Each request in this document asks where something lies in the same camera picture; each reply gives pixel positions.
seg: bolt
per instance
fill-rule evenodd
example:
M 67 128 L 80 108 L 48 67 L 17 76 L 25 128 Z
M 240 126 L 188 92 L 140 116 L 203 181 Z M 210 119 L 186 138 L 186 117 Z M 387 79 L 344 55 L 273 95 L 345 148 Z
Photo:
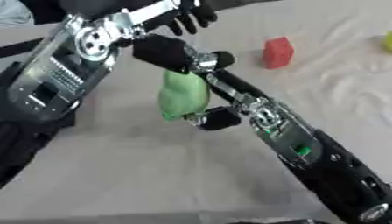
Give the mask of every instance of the bolt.
M 338 160 L 340 160 L 341 159 L 341 156 L 339 155 L 339 154 L 333 154 L 333 155 L 331 155 L 331 160 L 333 161 L 333 162 L 336 162 L 336 161 L 338 161 Z
M 93 47 L 94 47 L 94 44 L 93 44 L 93 43 L 91 43 L 91 42 L 86 43 L 86 48 L 87 48 L 87 49 L 91 49 L 91 48 L 93 48 Z

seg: red cube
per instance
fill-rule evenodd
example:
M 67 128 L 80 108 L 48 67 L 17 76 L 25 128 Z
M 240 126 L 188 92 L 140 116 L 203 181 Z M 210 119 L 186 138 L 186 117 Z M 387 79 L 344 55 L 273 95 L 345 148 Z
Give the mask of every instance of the red cube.
M 287 38 L 274 38 L 265 43 L 262 60 L 268 69 L 286 67 L 294 55 L 294 48 Z

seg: screw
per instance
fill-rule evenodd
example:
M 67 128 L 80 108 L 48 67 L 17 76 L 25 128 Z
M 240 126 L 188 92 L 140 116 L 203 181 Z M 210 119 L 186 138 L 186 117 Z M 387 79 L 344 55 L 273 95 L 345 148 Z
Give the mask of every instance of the screw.
M 99 38 L 100 38 L 100 35 L 99 35 L 98 33 L 95 33 L 95 34 L 93 34 L 93 38 L 94 38 L 94 39 L 99 39 Z
M 340 160 L 340 159 L 341 159 L 341 156 L 338 155 L 338 154 L 333 154 L 333 155 L 331 155 L 331 160 L 332 160 L 333 162 L 336 162 L 336 161 L 338 161 L 338 160 Z
M 93 43 L 90 43 L 90 42 L 86 43 L 86 48 L 87 48 L 87 49 L 91 49 L 91 48 L 93 48 L 93 47 L 94 47 L 94 44 L 93 44 Z

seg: white fabric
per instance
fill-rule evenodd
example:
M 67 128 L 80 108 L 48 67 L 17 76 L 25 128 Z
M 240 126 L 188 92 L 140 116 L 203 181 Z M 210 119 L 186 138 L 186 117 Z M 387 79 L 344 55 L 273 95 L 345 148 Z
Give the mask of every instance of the white fabric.
M 380 36 L 392 30 L 391 7 L 390 0 L 252 4 L 223 11 L 218 23 L 185 39 L 199 49 L 232 52 L 238 60 L 232 72 L 291 105 L 389 182 L 392 55 L 380 47 Z M 48 27 L 10 30 L 0 41 L 37 37 Z M 281 36 L 294 45 L 294 60 L 263 69 L 263 42 Z M 208 211 L 222 212 L 213 219 L 222 223 L 231 217 L 226 211 L 328 214 L 246 123 L 206 133 L 164 122 L 156 107 L 162 73 L 127 51 L 85 102 L 79 127 L 0 191 L 0 218 Z
M 0 0 L 0 28 L 33 23 L 32 13 L 18 0 Z

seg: silver metal part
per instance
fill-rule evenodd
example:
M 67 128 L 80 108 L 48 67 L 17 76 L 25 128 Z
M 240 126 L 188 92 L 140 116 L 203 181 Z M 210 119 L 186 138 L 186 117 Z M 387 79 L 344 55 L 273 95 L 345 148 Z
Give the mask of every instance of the silver metal part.
M 207 122 L 207 115 L 205 113 L 196 113 L 186 115 L 184 117 L 191 125 L 199 127 Z
M 213 73 L 206 76 L 209 84 L 235 99 L 233 106 L 249 117 L 255 133 L 287 163 L 305 168 L 321 156 L 321 144 L 312 128 L 281 102 L 242 94 Z
M 195 74 L 213 72 L 218 64 L 218 55 L 214 53 L 199 53 L 189 45 L 185 45 L 185 53 L 192 58 L 190 70 Z
M 339 154 L 333 154 L 331 155 L 331 160 L 333 162 L 339 161 L 341 159 L 341 156 Z
M 180 3 L 162 0 L 96 21 L 68 15 L 23 64 L 8 89 L 9 99 L 40 121 L 61 118 L 113 70 L 120 50 L 114 43 L 145 37 L 144 22 L 176 10 Z
M 360 215 L 360 220 L 365 222 L 376 221 L 380 219 L 389 210 L 389 204 L 384 203 L 374 206 Z

